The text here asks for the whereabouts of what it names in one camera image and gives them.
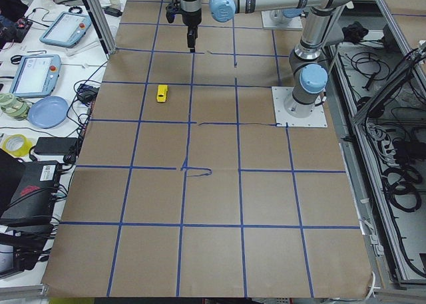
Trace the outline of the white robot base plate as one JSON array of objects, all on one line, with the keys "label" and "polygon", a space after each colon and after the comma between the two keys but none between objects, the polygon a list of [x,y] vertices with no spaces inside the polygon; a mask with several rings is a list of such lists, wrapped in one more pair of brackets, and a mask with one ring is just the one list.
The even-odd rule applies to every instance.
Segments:
[{"label": "white robot base plate", "polygon": [[313,104],[303,105],[293,98],[293,87],[272,87],[276,125],[281,127],[327,128],[320,96]]}]

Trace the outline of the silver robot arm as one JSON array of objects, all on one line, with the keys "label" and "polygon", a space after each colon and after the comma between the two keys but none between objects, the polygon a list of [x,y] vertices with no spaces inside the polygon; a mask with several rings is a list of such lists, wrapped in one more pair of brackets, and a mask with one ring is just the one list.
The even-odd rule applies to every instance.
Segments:
[{"label": "silver robot arm", "polygon": [[[324,91],[328,74],[318,64],[321,48],[333,25],[336,10],[352,0],[209,0],[210,13],[217,22],[225,23],[238,13],[308,8],[300,41],[290,53],[289,62],[295,86],[284,101],[286,111],[297,118],[308,117],[316,100]],[[198,26],[202,21],[201,0],[172,0],[166,8],[169,23],[182,16],[187,26],[187,45],[195,51]]]}]

